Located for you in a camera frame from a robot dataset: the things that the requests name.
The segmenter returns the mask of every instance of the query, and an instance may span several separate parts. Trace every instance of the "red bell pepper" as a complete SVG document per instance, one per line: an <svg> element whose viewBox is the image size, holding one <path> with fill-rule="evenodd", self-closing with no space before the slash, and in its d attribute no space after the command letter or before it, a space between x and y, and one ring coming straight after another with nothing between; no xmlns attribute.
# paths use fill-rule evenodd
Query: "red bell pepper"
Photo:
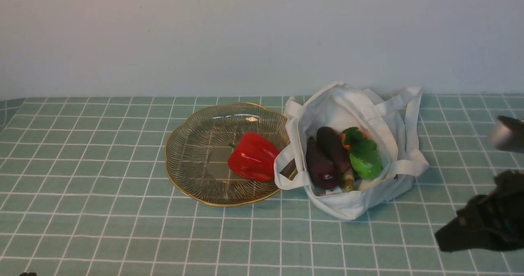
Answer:
<svg viewBox="0 0 524 276"><path fill-rule="evenodd" d="M228 166L239 177L253 181L271 181L275 178L273 163L279 151L269 140L255 132L242 135L228 158Z"/></svg>

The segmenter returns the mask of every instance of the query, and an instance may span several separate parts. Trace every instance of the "white tote bag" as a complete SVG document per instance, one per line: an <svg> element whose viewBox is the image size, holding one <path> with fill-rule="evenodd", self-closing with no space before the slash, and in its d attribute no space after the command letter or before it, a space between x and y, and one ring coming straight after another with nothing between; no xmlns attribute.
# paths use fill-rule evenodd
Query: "white tote bag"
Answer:
<svg viewBox="0 0 524 276"><path fill-rule="evenodd" d="M394 199L413 186L428 163L419 150L417 119L420 88L408 88L388 101L372 90L359 90L336 82L313 95L304 105L291 97L284 114L290 144L277 156L275 183L282 190L304 187L307 196L319 209L341 220L350 221L383 201ZM404 120L399 110L406 107ZM316 196L307 172L305 153L308 136L316 136L323 126L342 132L361 127L376 142L382 159L382 172L372 180L362 180L357 190ZM297 174L293 180L280 174L294 160Z"/></svg>

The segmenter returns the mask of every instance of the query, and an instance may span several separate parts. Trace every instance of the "green checkered tablecloth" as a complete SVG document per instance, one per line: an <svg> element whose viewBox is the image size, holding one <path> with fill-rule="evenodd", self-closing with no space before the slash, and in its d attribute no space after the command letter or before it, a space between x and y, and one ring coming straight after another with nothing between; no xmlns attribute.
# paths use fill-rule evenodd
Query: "green checkered tablecloth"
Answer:
<svg viewBox="0 0 524 276"><path fill-rule="evenodd" d="M432 236L497 173L524 166L484 140L498 114L524 119L524 95L425 95L418 131L430 169L355 222L324 214L303 190L219 208L170 184L163 146L195 110L245 101L281 112L286 98L0 102L0 276L524 275L522 251L448 254Z"/></svg>

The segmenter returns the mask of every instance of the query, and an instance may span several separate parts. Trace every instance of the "gold wire plate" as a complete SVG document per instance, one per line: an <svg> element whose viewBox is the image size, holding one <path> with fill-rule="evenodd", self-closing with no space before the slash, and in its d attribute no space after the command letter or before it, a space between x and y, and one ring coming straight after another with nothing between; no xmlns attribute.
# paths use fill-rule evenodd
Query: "gold wire plate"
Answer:
<svg viewBox="0 0 524 276"><path fill-rule="evenodd" d="M286 118L249 103L211 106L195 112L174 130L165 145L165 167L181 192L213 206L238 206L262 201L280 189L274 181L238 177L227 161L240 137L249 131L262 134L281 151L289 138ZM282 174L291 177L294 166Z"/></svg>

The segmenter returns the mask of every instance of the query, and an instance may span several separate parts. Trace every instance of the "eggplant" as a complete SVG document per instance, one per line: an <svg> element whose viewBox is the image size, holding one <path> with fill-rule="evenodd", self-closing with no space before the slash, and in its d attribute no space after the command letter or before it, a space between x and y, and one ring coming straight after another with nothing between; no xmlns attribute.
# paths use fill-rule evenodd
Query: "eggplant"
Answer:
<svg viewBox="0 0 524 276"><path fill-rule="evenodd" d="M342 173L341 188L347 192L353 189L355 176L350 162L350 155L342 144L341 136L331 127L321 127L316 131L316 141L322 152L333 161Z"/></svg>
<svg viewBox="0 0 524 276"><path fill-rule="evenodd" d="M305 153L307 172L314 186L324 190L333 190L339 186L339 170L327 158L313 137L307 140Z"/></svg>

